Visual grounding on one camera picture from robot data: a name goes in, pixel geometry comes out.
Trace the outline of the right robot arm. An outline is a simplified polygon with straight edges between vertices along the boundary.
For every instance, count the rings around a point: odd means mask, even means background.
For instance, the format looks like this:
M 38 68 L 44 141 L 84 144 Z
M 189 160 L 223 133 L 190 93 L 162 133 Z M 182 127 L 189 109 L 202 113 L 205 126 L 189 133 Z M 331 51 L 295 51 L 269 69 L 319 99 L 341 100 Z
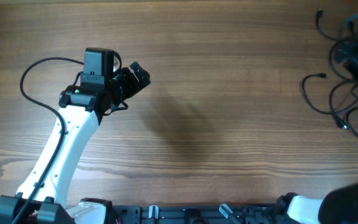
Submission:
M 358 39 L 338 43 L 337 61 L 358 84 Z M 273 207 L 274 223 L 358 223 L 358 183 L 312 199 L 295 194 L 281 196 Z

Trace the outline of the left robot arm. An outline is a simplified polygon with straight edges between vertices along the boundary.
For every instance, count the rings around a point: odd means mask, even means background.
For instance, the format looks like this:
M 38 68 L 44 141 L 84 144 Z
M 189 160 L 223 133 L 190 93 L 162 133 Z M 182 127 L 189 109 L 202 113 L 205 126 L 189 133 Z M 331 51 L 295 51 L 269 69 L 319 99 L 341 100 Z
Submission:
M 14 196 L 0 196 L 0 223 L 121 223 L 109 200 L 84 198 L 67 208 L 73 174 L 103 117 L 128 109 L 126 100 L 150 83 L 138 62 L 123 67 L 118 52 L 85 50 L 83 70 L 59 96 L 59 109 L 25 92 L 23 97 L 56 115 L 52 134 L 36 165 Z

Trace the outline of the black usb cable long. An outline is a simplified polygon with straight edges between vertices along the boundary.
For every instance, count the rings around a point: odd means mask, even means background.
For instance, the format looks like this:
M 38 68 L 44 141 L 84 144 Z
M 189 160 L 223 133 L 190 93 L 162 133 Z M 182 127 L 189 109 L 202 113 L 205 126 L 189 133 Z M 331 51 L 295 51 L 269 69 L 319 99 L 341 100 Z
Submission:
M 329 66 L 342 79 L 329 93 L 329 109 L 340 128 L 358 138 L 351 116 L 358 112 L 358 39 L 343 40 L 329 51 Z

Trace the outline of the black usb cable short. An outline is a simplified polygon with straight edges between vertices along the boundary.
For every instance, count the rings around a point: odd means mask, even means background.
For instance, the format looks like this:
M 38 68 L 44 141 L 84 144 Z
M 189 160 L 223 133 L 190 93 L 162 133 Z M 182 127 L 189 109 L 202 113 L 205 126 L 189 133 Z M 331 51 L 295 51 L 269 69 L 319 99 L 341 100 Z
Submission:
M 358 84 L 353 81 L 334 83 L 325 73 L 306 75 L 300 81 L 306 104 L 315 112 L 340 116 L 358 105 Z

